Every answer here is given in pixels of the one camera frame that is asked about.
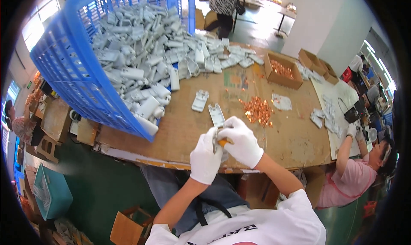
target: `hair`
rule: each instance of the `hair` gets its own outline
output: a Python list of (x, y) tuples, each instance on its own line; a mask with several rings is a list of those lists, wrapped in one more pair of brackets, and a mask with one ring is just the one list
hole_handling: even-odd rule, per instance
[(10, 119), (10, 115), (9, 115), (9, 110), (13, 107), (13, 102), (9, 99), (6, 102), (6, 105), (4, 107), (5, 110), (5, 114), (6, 114), (6, 123), (7, 123), (7, 127), (13, 131), (13, 127), (12, 127), (12, 120)]
[(389, 176), (395, 169), (395, 166), (397, 164), (397, 150), (394, 147), (394, 141), (391, 139), (389, 136), (385, 136), (381, 142), (385, 141), (386, 144), (384, 145), (383, 148), (383, 153), (380, 156), (380, 159), (383, 160), (385, 154), (387, 153), (388, 150), (388, 145), (391, 146), (391, 153), (388, 155), (387, 161), (384, 166), (380, 167), (377, 171), (377, 173), (383, 177)]

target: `blue plastic basket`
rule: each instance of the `blue plastic basket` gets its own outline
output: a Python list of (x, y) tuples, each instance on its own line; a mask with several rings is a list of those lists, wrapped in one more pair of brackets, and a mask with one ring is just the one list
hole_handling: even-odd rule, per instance
[(141, 1), (176, 6), (182, 23), (195, 32), (195, 0), (67, 0), (30, 57), (50, 86), (82, 117), (152, 142), (154, 136), (127, 109), (91, 48), (100, 18)]
[(50, 194), (50, 206), (48, 210), (44, 208), (43, 202), (36, 197), (37, 205), (39, 206), (43, 219), (47, 220), (64, 216), (73, 202), (73, 196), (67, 186), (64, 175), (40, 164), (37, 169), (36, 178), (34, 179), (35, 187), (42, 186), (42, 177), (46, 180), (47, 189)]

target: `black bag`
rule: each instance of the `black bag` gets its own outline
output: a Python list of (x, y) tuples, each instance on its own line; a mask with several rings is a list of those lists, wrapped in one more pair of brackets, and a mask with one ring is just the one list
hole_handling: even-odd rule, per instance
[(244, 12), (245, 12), (245, 7), (244, 7), (244, 5), (245, 5), (245, 0), (243, 0), (243, 4), (242, 4), (242, 5), (240, 4), (240, 1), (237, 0), (237, 2), (236, 2), (236, 4), (235, 4), (235, 10), (237, 11), (237, 13), (238, 13), (239, 15), (243, 15), (243, 14), (244, 14)]

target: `window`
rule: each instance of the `window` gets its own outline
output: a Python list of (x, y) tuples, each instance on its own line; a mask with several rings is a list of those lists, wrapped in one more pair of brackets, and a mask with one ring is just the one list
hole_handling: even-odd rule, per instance
[(28, 51), (31, 51), (46, 28), (44, 22), (57, 11), (60, 5), (57, 0), (43, 0), (31, 12), (30, 20), (23, 27), (23, 39)]
[(18, 92), (20, 91), (20, 88), (17, 86), (17, 83), (15, 81), (12, 81), (10, 83), (9, 89), (7, 90), (7, 95), (5, 99), (2, 99), (1, 102), (1, 122), (3, 126), (7, 126), (6, 124), (6, 110), (4, 108), (4, 106), (6, 105), (6, 102), (11, 99), (11, 101), (14, 102), (16, 101)]

